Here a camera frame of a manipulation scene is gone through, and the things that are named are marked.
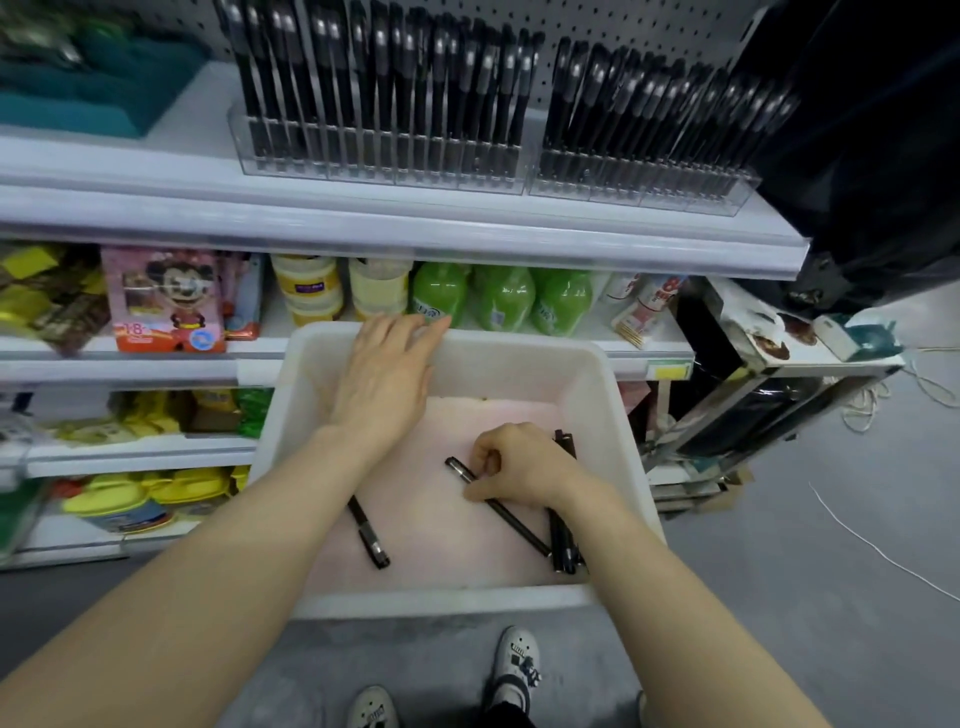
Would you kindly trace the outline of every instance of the snack package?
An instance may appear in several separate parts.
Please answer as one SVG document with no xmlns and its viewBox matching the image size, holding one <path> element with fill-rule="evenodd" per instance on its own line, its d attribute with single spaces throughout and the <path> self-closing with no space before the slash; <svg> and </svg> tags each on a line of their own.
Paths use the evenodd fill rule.
<svg viewBox="0 0 960 728">
<path fill-rule="evenodd" d="M 248 388 L 236 391 L 236 401 L 240 405 L 243 417 L 237 425 L 237 434 L 244 437 L 259 437 L 263 423 L 267 419 L 270 400 L 274 396 L 272 389 Z"/>
<path fill-rule="evenodd" d="M 252 341 L 260 335 L 264 255 L 220 253 L 219 258 L 227 339 Z"/>
<path fill-rule="evenodd" d="M 213 252 L 105 247 L 102 260 L 121 352 L 227 350 Z"/>
</svg>

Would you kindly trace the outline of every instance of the forearm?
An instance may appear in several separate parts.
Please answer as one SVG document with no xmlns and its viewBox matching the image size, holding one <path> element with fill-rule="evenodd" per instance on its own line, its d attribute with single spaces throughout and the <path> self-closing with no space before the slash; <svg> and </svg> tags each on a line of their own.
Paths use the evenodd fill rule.
<svg viewBox="0 0 960 728">
<path fill-rule="evenodd" d="M 212 725 L 283 629 L 378 457 L 320 430 L 13 673 L 0 685 L 2 722 Z"/>
<path fill-rule="evenodd" d="M 827 725 L 769 653 L 612 486 L 594 479 L 576 484 L 561 515 L 664 725 Z M 696 686 L 695 694 L 690 686 Z"/>
</svg>

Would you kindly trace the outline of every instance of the black pants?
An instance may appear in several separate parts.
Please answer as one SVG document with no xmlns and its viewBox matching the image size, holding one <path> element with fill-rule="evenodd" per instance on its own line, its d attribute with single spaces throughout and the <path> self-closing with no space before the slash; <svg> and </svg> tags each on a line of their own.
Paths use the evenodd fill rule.
<svg viewBox="0 0 960 728">
<path fill-rule="evenodd" d="M 530 718 L 513 703 L 497 703 L 481 713 L 476 728 L 536 728 Z"/>
</svg>

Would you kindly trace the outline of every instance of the gray floor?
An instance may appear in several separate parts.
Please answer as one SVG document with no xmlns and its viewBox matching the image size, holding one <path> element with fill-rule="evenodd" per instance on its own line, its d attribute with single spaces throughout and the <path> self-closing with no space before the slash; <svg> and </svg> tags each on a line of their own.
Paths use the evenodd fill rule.
<svg viewBox="0 0 960 728">
<path fill-rule="evenodd" d="M 921 369 L 960 389 L 958 362 L 955 353 L 929 353 Z M 891 385 L 869 434 L 828 415 L 755 460 L 756 483 L 731 511 L 665 527 L 673 549 L 838 728 L 954 726 L 960 712 L 960 603 L 884 562 L 807 486 L 892 558 L 960 594 L 960 411 L 929 400 L 907 375 Z M 134 566 L 0 576 L 0 674 Z M 606 616 L 588 609 L 294 623 L 221 726 L 319 725 L 305 716 L 341 725 L 353 695 L 370 683 L 393 692 L 408 726 L 465 724 L 496 637 L 513 622 L 540 641 L 545 680 L 533 708 L 540 725 L 636 725 L 636 678 Z"/>
</svg>

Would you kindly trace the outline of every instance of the pegboard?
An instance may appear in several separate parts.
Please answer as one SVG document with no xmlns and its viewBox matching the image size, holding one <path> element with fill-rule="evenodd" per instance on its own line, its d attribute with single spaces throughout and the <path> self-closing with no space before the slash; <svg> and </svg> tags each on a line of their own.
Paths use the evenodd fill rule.
<svg viewBox="0 0 960 728">
<path fill-rule="evenodd" d="M 364 4 L 369 11 L 369 3 Z M 399 0 L 399 4 L 404 9 L 423 7 L 432 14 L 480 17 L 493 26 L 510 23 L 515 33 L 520 28 L 531 34 L 543 31 L 546 42 L 529 108 L 546 110 L 553 60 L 563 36 L 602 42 L 610 49 L 627 45 L 641 53 L 653 51 L 670 61 L 725 65 L 739 57 L 755 18 L 769 0 Z M 135 12 L 149 26 L 196 36 L 221 61 L 232 59 L 213 0 L 92 0 L 83 5 Z"/>
</svg>

